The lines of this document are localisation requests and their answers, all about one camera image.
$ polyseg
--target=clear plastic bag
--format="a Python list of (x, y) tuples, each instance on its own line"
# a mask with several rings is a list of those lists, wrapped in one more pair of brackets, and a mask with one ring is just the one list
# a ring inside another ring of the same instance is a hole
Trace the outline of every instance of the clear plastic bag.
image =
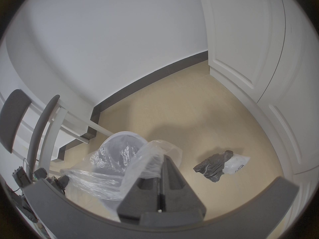
[(234, 154), (228, 161), (225, 162), (223, 173), (234, 174), (242, 169), (250, 160), (250, 157)]
[(70, 179), (66, 193), (69, 186), (81, 189), (99, 198), (115, 216), (120, 201), (139, 177), (160, 178), (164, 155), (170, 156), (177, 167), (181, 164), (182, 150), (169, 142), (147, 143), (132, 132), (116, 133), (83, 161), (61, 170)]

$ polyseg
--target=wall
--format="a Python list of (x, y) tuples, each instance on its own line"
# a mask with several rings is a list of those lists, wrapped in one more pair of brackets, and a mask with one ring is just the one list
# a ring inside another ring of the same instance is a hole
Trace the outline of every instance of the wall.
[(92, 105), (207, 50), (200, 0), (28, 0), (21, 18), (46, 64)]

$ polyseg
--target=dark baseboard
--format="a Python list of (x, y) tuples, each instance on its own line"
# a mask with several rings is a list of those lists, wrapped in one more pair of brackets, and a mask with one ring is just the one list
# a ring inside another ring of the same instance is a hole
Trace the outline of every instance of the dark baseboard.
[[(109, 108), (110, 106), (116, 104), (118, 101), (124, 99), (125, 97), (128, 97), (129, 95), (135, 93), (136, 91), (160, 80), (165, 78), (166, 76), (169, 76), (173, 73), (176, 73), (180, 70), (183, 70), (187, 67), (193, 66), (195, 64), (198, 64), (200, 62), (203, 62), (208, 59), (208, 51), (204, 51), (201, 53), (198, 53), (196, 55), (190, 56), (188, 58), (184, 58), (180, 61), (177, 61), (173, 64), (170, 64), (168, 66), (165, 66), (161, 69), (156, 70), (153, 73), (150, 73), (143, 78), (131, 83), (130, 85), (122, 88), (118, 92), (114, 93), (110, 97), (106, 98), (104, 101), (99, 103), (97, 106), (93, 108), (92, 115), (91, 115), (91, 121), (95, 123), (99, 123), (100, 114), (105, 109)], [(96, 137), (96, 130), (92, 128), (88, 128), (87, 132), (82, 135), (82, 137), (86, 138), (87, 140), (90, 140), (94, 137)], [(64, 160), (65, 151), (68, 149), (71, 149), (82, 142), (75, 139), (72, 142), (69, 142), (65, 146), (62, 146), (59, 149), (58, 158), (53, 160), (54, 162), (59, 162)]]

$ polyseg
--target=floor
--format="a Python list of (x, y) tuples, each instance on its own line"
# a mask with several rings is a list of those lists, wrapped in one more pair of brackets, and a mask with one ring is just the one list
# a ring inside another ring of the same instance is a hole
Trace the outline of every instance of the floor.
[[(99, 125), (113, 133), (133, 131), (147, 141), (166, 140), (183, 150), (182, 175), (207, 208), (205, 220), (238, 208), (283, 176), (277, 155), (257, 121), (243, 104), (209, 75), (204, 61), (124, 98), (101, 113)], [(89, 144), (65, 152), (52, 170), (69, 168), (99, 148), (106, 136), (97, 134)], [(232, 150), (251, 157), (234, 175), (213, 183), (193, 167), (207, 157)], [(72, 199), (103, 217), (107, 211), (88, 194)], [(273, 232), (276, 238), (281, 225)]]

